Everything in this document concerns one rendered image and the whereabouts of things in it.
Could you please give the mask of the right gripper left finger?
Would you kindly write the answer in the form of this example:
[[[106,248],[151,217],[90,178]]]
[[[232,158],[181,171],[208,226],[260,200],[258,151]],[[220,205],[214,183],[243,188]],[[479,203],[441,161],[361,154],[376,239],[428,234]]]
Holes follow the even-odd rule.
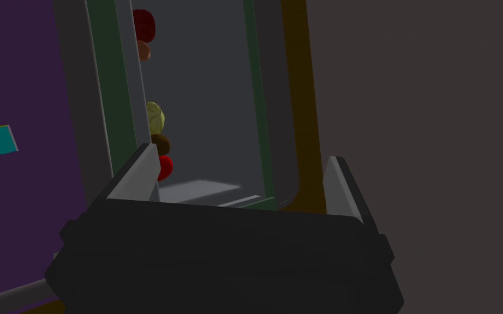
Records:
[[[160,173],[154,143],[143,143],[105,187],[106,199],[149,201]]]

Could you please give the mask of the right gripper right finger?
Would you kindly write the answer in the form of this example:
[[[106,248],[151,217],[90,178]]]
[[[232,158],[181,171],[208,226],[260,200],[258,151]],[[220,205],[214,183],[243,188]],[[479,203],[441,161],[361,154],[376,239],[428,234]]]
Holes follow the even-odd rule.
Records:
[[[367,203],[344,158],[330,156],[322,180],[326,213],[350,216],[365,225],[374,225]]]

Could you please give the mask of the bright red round fruit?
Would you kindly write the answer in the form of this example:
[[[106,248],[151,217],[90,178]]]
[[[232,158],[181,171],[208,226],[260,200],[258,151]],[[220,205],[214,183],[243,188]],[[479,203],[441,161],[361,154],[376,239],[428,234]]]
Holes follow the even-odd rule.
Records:
[[[169,177],[173,172],[173,162],[169,156],[160,155],[159,162],[160,162],[160,173],[157,177],[158,182],[163,181],[164,179]]]

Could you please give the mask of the brown round fruit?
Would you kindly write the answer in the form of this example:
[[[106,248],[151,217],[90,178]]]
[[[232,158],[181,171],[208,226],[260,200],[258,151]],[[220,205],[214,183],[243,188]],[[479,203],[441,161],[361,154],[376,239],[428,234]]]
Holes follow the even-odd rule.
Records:
[[[152,134],[151,141],[156,145],[159,156],[168,155],[171,150],[169,139],[162,134]]]

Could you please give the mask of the yellow-green lettuce head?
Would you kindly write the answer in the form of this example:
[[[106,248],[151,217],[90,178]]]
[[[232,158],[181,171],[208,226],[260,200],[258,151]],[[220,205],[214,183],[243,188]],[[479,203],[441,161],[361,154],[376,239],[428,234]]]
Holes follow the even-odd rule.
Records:
[[[150,134],[161,134],[165,124],[165,115],[160,106],[155,102],[148,102],[146,112]]]

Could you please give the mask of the grey fridge with green seal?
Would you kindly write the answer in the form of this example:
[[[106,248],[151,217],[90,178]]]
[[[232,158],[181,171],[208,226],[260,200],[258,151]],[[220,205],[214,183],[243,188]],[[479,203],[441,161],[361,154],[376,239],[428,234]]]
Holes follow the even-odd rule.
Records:
[[[52,0],[85,207],[166,112],[171,178],[149,201],[325,212],[314,99],[291,49],[305,0]],[[140,61],[133,10],[155,19]]]

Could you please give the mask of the dark red round fruit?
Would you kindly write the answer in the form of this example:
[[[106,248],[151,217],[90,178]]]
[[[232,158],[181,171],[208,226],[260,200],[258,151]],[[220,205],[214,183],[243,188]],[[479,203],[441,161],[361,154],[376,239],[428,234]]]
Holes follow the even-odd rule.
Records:
[[[133,10],[136,39],[150,43],[155,38],[155,19],[152,13],[144,9]]]

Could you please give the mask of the purple fridge door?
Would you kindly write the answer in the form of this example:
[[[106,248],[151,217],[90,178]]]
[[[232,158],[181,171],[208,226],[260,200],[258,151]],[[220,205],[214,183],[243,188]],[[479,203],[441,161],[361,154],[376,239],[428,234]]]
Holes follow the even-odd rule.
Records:
[[[0,0],[0,293],[43,278],[85,208],[52,0]]]

